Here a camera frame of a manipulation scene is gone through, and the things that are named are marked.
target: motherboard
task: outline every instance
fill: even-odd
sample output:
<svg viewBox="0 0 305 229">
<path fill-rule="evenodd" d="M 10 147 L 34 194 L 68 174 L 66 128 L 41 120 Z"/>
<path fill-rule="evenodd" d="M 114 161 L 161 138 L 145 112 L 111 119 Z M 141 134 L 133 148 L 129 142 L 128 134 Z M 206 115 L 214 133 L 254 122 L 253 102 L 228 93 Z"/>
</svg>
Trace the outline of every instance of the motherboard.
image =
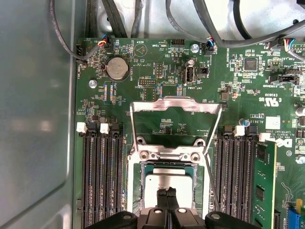
<svg viewBox="0 0 305 229">
<path fill-rule="evenodd" d="M 75 229 L 139 215 L 169 186 L 202 217 L 305 228 L 305 63 L 280 46 L 111 39 L 76 87 Z"/>
</svg>

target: green circuit board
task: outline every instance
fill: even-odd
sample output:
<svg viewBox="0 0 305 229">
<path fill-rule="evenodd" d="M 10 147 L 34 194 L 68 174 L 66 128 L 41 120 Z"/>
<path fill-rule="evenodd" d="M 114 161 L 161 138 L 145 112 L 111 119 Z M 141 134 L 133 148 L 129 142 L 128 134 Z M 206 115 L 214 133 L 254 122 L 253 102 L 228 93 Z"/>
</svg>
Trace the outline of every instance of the green circuit board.
<svg viewBox="0 0 305 229">
<path fill-rule="evenodd" d="M 84 39 L 80 47 L 83 52 L 88 52 L 98 41 Z M 191 52 L 192 44 L 199 45 L 198 53 Z M 264 229 L 271 229 L 274 220 L 271 216 L 276 210 L 281 213 L 280 228 L 287 228 L 287 209 L 295 205 L 296 199 L 305 199 L 305 165 L 296 163 L 296 157 L 305 154 L 305 128 L 299 125 L 300 117 L 295 114 L 296 109 L 305 104 L 305 63 L 292 58 L 284 49 L 270 50 L 265 43 L 236 49 L 215 45 L 210 55 L 204 54 L 203 47 L 202 43 L 184 40 L 182 45 L 175 46 L 170 39 L 114 39 L 113 52 L 107 52 L 101 47 L 88 59 L 86 65 L 78 65 L 76 122 L 85 122 L 87 126 L 94 123 L 97 128 L 104 122 L 117 125 L 122 139 L 121 159 L 118 159 L 121 169 L 109 175 L 109 182 L 120 177 L 120 182 L 115 184 L 116 187 L 120 186 L 120 192 L 114 191 L 114 194 L 120 199 L 119 210 L 127 210 L 127 156 L 132 148 L 130 103 L 152 102 L 166 96 L 187 96 L 198 103 L 223 104 L 225 109 L 218 124 L 219 129 L 224 126 L 232 126 L 234 129 L 234 126 L 239 125 L 240 119 L 247 119 L 251 126 L 257 127 L 257 142 L 260 133 L 269 133 L 271 141 L 277 142 L 278 147 L 273 145 L 273 152 L 270 147 L 267 149 L 266 155 L 271 157 L 266 158 L 268 163 L 272 162 L 271 166 L 264 167 L 260 164 L 262 161 L 253 160 L 255 185 L 251 186 L 253 198 L 249 220 Z M 294 43 L 292 50 L 305 53 L 305 44 Z M 121 82 L 112 81 L 105 70 L 105 64 L 114 56 L 122 57 L 129 65 L 129 74 Z M 191 59 L 194 60 L 195 75 L 192 82 L 185 83 L 183 71 L 185 63 Z M 297 80 L 271 83 L 278 75 L 290 74 L 292 70 L 294 79 Z M 97 82 L 95 88 L 89 87 L 90 80 Z M 148 144 L 158 143 L 167 147 L 189 146 L 199 137 L 206 141 L 213 120 L 213 115 L 185 112 L 181 108 L 169 108 L 162 112 L 139 112 L 135 115 L 137 135 L 144 137 Z M 79 133 L 76 133 L 75 139 L 73 225 L 74 228 L 82 228 L 105 216 L 104 212 L 99 214 L 98 204 L 94 203 L 102 196 L 97 193 L 97 184 L 103 181 L 97 181 L 98 175 L 87 177 L 92 173 L 84 172 L 84 168 L 87 171 L 97 171 L 102 165 L 97 164 L 98 158 L 95 156 L 89 155 L 86 158 L 84 152 L 98 150 L 99 146 L 105 146 L 106 143 L 102 142 L 103 137 L 96 140 L 98 143 L 94 143 L 92 136 L 86 139 Z M 215 169 L 213 161 L 217 152 L 216 140 L 217 134 L 215 144 L 211 144 L 209 149 L 212 170 Z M 258 157 L 260 147 L 255 143 L 255 150 L 251 151 L 254 157 Z M 110 163 L 112 167 L 118 166 L 113 158 Z M 141 208 L 140 169 L 140 165 L 135 166 L 134 171 L 132 210 L 137 214 Z M 197 180 L 198 184 L 202 182 L 202 176 L 198 176 L 201 177 L 200 181 Z M 271 180 L 275 177 L 274 183 L 264 182 L 264 176 Z M 82 206 L 86 190 L 90 190 L 88 196 L 91 200 L 88 199 L 86 206 Z M 202 193 L 202 185 L 198 185 L 196 191 L 195 207 L 200 212 L 203 205 L 198 194 Z M 94 219 L 85 216 L 85 208 L 91 211 Z"/>
</svg>

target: blue connector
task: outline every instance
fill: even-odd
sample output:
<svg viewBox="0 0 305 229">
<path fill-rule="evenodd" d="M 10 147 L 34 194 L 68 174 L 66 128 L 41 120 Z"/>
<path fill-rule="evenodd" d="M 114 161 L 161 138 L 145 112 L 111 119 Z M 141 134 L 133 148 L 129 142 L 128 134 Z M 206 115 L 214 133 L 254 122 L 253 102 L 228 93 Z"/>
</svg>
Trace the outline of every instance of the blue connector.
<svg viewBox="0 0 305 229">
<path fill-rule="evenodd" d="M 293 208 L 288 209 L 288 229 L 299 229 L 300 218 L 301 215 L 297 214 Z"/>
</svg>

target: blue wire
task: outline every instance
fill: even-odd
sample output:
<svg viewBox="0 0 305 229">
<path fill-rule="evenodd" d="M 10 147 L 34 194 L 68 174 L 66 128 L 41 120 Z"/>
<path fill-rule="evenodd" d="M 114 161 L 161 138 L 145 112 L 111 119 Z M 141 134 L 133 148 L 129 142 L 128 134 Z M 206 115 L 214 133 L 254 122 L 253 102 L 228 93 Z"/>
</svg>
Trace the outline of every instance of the blue wire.
<svg viewBox="0 0 305 229">
<path fill-rule="evenodd" d="M 295 38 L 292 39 L 292 41 L 290 42 L 288 49 L 290 50 L 292 48 L 292 43 L 295 42 Z"/>
<path fill-rule="evenodd" d="M 208 42 L 211 44 L 211 46 L 213 47 L 214 46 L 214 43 L 213 43 L 213 41 L 211 41 L 211 40 L 208 40 Z"/>
</svg>

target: wire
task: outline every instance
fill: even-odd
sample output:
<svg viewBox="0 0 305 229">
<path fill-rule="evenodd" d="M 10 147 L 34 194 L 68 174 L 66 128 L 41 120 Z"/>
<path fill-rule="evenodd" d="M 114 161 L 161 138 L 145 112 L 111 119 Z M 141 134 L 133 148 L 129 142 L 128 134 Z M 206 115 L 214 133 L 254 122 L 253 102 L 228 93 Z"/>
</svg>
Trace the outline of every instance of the wire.
<svg viewBox="0 0 305 229">
<path fill-rule="evenodd" d="M 193 3 L 194 3 L 197 14 L 198 14 L 202 24 L 205 26 L 205 28 L 207 28 L 208 32 L 213 37 L 215 42 L 219 46 L 223 46 L 226 48 L 246 47 L 246 46 L 250 46 L 250 45 L 254 45 L 254 44 L 258 44 L 258 43 L 273 41 L 278 37 L 284 37 L 305 26 L 305 20 L 303 20 L 303 21 L 301 21 L 295 25 L 292 25 L 290 27 L 287 27 L 283 30 L 280 30 L 280 31 L 277 31 L 277 32 L 274 32 L 274 33 L 271 33 L 271 34 L 268 34 L 268 35 L 265 35 L 262 37 L 252 38 L 252 39 L 248 39 L 248 40 L 244 40 L 244 41 L 231 41 L 231 40 L 225 41 L 225 40 L 221 39 L 221 37 L 219 36 L 219 34 L 213 24 L 209 11 L 208 11 L 208 8 L 205 4 L 205 1 L 204 0 L 193 0 Z"/>
<path fill-rule="evenodd" d="M 185 31 L 177 22 L 176 20 L 173 18 L 172 12 L 171 12 L 171 2 L 172 0 L 166 0 L 165 1 L 165 8 L 166 8 L 166 16 L 168 21 L 170 22 L 170 24 L 175 28 L 175 30 L 177 30 L 180 33 L 183 33 L 184 36 L 186 36 L 188 39 L 194 40 L 194 41 L 199 41 L 202 43 L 206 43 L 206 39 L 205 38 L 200 38 L 197 36 L 193 36 L 191 34 L 189 34 L 187 31 Z"/>
<path fill-rule="evenodd" d="M 63 48 L 74 58 L 78 59 L 78 60 L 87 60 L 90 57 L 92 57 L 96 51 L 98 51 L 98 49 L 100 48 L 98 45 L 94 46 L 94 48 L 85 56 L 79 56 L 77 54 L 75 54 L 74 52 L 72 52 L 70 50 L 70 48 L 68 47 L 67 43 L 65 42 L 64 38 L 62 37 L 61 31 L 59 29 L 57 20 L 56 20 L 56 14 L 55 14 L 55 0 L 50 0 L 49 1 L 49 12 L 50 12 L 50 16 L 51 16 L 51 21 L 53 23 L 54 26 L 54 30 L 56 33 L 56 36 L 59 40 L 59 42 L 61 43 L 61 45 L 63 46 Z"/>
<path fill-rule="evenodd" d="M 142 17 L 142 0 L 135 0 L 134 21 L 132 25 L 131 38 L 139 36 L 140 22 Z"/>
<path fill-rule="evenodd" d="M 102 0 L 112 31 L 117 38 L 127 38 L 120 13 L 113 0 Z"/>
<path fill-rule="evenodd" d="M 289 50 L 287 53 L 290 54 L 291 56 L 295 57 L 296 59 L 305 62 L 305 57 L 296 54 L 296 53 L 293 52 L 292 50 Z"/>
<path fill-rule="evenodd" d="M 233 16 L 234 16 L 235 25 L 238 31 L 240 32 L 240 34 L 242 35 L 242 37 L 245 40 L 251 39 L 252 37 L 245 29 L 242 18 L 240 16 L 240 0 L 233 1 Z"/>
</svg>

